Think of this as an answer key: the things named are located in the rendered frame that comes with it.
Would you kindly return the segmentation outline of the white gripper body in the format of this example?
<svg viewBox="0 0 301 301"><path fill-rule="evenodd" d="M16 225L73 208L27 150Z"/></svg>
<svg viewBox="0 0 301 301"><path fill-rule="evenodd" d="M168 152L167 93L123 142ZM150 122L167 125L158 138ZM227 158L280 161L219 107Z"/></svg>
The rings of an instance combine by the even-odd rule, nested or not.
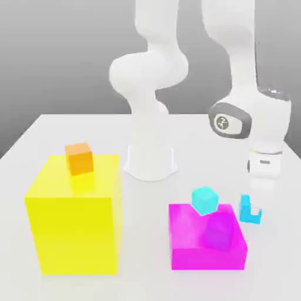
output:
<svg viewBox="0 0 301 301"><path fill-rule="evenodd" d="M249 186L252 194L272 195L274 194L278 178L264 178L259 176L249 177Z"/></svg>

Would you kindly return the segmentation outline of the small cyan cube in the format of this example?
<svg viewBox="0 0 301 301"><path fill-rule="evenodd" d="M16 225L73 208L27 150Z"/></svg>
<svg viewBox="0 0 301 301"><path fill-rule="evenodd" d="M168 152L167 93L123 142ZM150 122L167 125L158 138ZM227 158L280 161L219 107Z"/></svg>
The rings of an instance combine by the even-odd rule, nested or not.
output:
<svg viewBox="0 0 301 301"><path fill-rule="evenodd" d="M217 211L219 196L208 186L192 191L192 207L201 215Z"/></svg>

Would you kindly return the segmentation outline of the small orange cube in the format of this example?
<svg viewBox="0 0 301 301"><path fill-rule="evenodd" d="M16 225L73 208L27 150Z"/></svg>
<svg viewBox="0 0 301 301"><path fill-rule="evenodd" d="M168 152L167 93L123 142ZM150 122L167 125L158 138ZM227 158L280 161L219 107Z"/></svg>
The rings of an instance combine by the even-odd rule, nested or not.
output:
<svg viewBox="0 0 301 301"><path fill-rule="evenodd" d="M76 143L65 146L66 162L72 176L93 172L93 156L89 145Z"/></svg>

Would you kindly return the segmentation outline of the large magenta box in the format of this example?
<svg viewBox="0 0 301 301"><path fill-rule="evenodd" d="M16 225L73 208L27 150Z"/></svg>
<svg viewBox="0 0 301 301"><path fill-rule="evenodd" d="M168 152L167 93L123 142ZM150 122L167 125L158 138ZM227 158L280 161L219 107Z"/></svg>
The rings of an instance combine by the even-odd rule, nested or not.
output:
<svg viewBox="0 0 301 301"><path fill-rule="evenodd" d="M173 270L243 270L248 246L232 205L200 215L190 204L169 205Z"/></svg>

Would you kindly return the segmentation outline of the large yellow box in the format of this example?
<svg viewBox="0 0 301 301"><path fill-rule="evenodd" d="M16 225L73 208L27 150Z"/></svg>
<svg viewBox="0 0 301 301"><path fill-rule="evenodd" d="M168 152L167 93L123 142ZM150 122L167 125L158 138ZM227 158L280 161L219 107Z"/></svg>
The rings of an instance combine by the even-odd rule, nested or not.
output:
<svg viewBox="0 0 301 301"><path fill-rule="evenodd" d="M115 275L122 238L118 155L93 156L93 172L71 176L51 155L25 195L44 275Z"/></svg>

